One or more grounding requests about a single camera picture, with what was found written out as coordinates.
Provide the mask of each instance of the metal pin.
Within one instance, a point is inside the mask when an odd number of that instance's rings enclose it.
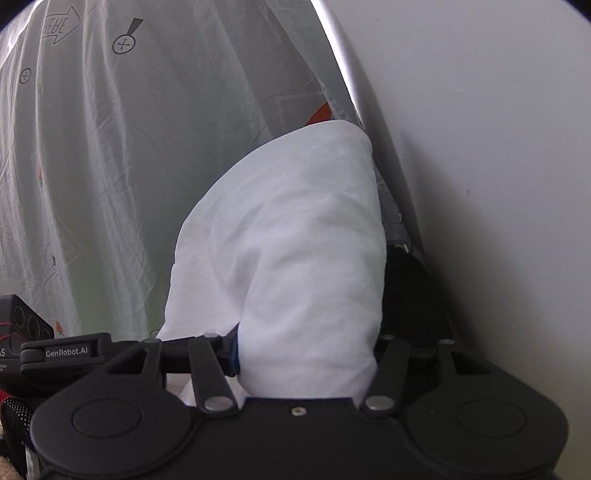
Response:
[[[291,409],[291,414],[294,417],[303,417],[307,413],[308,413],[308,411],[304,407],[293,407]]]
[[[230,410],[234,406],[234,402],[228,397],[217,395],[215,397],[209,397],[203,403],[203,406],[209,411],[220,412]]]
[[[365,400],[365,406],[373,411],[391,410],[396,405],[396,402],[385,395],[374,395]]]

